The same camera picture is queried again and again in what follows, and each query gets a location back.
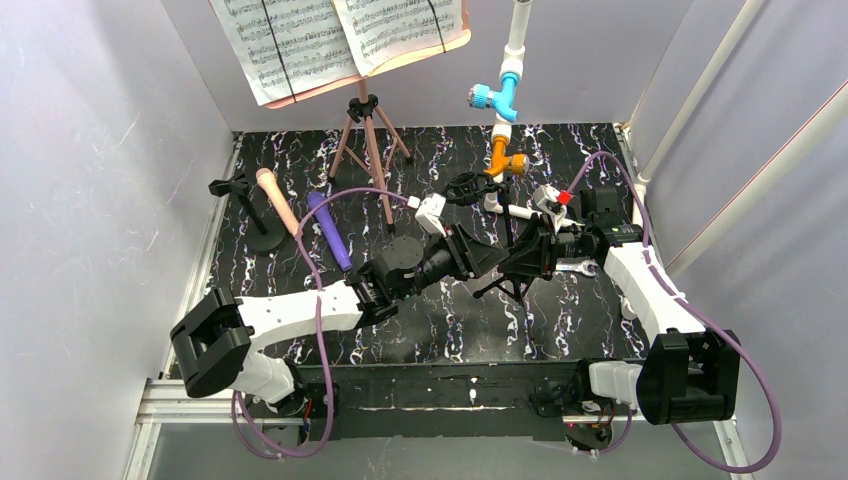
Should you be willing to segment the black tripod mic stand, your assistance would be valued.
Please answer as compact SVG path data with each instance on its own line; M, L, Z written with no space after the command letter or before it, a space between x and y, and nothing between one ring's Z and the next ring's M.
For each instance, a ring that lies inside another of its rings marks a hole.
M442 191L448 204L470 206L481 202L486 194L494 193L496 202L502 207L503 223L506 232L507 246L515 245L513 222L510 210L512 180L495 180L487 173L465 172L450 180ZM524 306L524 296L532 282L521 281L521 277L513 274L501 274L485 287L472 293L475 299L480 299L485 293L498 289L519 306Z

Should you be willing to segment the purple microphone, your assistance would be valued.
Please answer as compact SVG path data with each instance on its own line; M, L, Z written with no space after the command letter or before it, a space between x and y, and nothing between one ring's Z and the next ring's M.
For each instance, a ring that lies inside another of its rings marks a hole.
M315 211L314 217L318 221L318 224L324 234L325 239L329 244L330 250L339 268L343 272L349 272L352 270L353 267L350 255L348 253L346 244L342 240L342 237L338 231L335 220L332 214L330 213L328 205L322 204L324 200L325 197L319 192L312 191L307 194L308 208L310 211Z

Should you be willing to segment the black round-base mic stand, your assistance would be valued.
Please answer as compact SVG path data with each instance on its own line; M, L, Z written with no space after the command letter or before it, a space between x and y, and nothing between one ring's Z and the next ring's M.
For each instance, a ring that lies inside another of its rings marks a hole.
M245 174L237 174L226 180L213 180L208 189L211 195L236 198L247 213L248 222L244 234L247 248L255 254L267 255L275 252L284 242L287 230L282 220L270 215L261 215L249 197L250 185Z

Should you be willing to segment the pink microphone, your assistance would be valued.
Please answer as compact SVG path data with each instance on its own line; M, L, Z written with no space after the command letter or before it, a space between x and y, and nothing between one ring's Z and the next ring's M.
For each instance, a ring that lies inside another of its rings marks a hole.
M297 239L299 220L283 194L276 175L268 168L260 168L256 172L256 181L259 187L265 192L270 204L277 212L288 232Z

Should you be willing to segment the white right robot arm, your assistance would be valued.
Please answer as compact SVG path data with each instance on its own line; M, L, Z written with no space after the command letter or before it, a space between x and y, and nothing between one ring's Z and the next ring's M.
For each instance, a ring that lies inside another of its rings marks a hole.
M740 368L740 355L730 344L735 334L706 327L684 309L684 295L655 262L643 227L618 209L615 189L581 191L578 221L567 217L571 198L568 191L550 185L534 191L539 211L500 271L543 278L559 260L588 259L621 290L650 348L638 363L582 361L567 398L626 404L653 425L731 418Z

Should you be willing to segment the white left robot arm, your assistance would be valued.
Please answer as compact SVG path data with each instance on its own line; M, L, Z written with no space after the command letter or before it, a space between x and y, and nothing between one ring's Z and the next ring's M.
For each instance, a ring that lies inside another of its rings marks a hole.
M236 390L279 403L300 390L293 370L264 350L286 340L379 324L400 302L445 277L478 278L509 256L456 225L427 243L402 236L348 280L320 290L236 297L214 288L172 328L170 340L190 398Z

